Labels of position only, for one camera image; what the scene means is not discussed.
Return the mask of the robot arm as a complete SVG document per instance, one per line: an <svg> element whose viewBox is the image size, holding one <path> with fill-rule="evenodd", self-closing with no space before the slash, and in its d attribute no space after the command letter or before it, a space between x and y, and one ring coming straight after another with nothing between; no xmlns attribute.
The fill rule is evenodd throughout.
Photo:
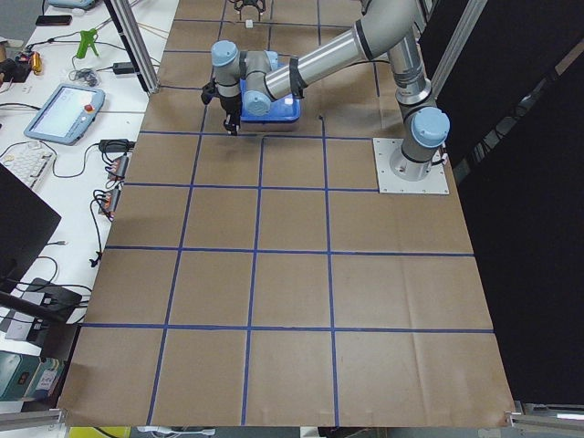
<svg viewBox="0 0 584 438"><path fill-rule="evenodd" d="M391 170L405 181L424 179L451 124L436 106L416 44L417 6L413 1L364 1L361 13L351 29L282 67L274 52L242 51L232 41L215 42L211 50L215 76L203 87L203 104L219 99L224 128L236 135L244 111L265 116L273 102L287 95L300 99L309 85L359 61L386 55L405 128L401 147L390 158Z"/></svg>

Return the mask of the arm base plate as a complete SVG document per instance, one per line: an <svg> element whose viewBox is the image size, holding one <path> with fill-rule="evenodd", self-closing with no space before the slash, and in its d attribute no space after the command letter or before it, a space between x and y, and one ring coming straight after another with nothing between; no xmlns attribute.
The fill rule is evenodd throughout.
<svg viewBox="0 0 584 438"><path fill-rule="evenodd" d="M372 139L379 193L448 195L440 152L428 162L411 162L402 154L402 143L403 139Z"/></svg>

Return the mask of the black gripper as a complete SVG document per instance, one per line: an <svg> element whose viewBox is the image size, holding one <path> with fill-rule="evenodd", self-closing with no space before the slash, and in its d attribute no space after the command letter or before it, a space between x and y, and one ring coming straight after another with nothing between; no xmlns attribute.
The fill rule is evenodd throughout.
<svg viewBox="0 0 584 438"><path fill-rule="evenodd" d="M240 119L242 112L241 94L238 93L235 96L226 97L220 93L216 81L211 80L202 88L202 102L204 105L208 105L214 98L220 100L221 106L225 111L225 114L228 116L224 119L225 130L232 136L237 136L239 130L238 120Z"/></svg>
<svg viewBox="0 0 584 438"><path fill-rule="evenodd" d="M234 10L237 12L241 12L246 7L253 7L258 13L266 11L265 0L234 0L233 5Z"/></svg>

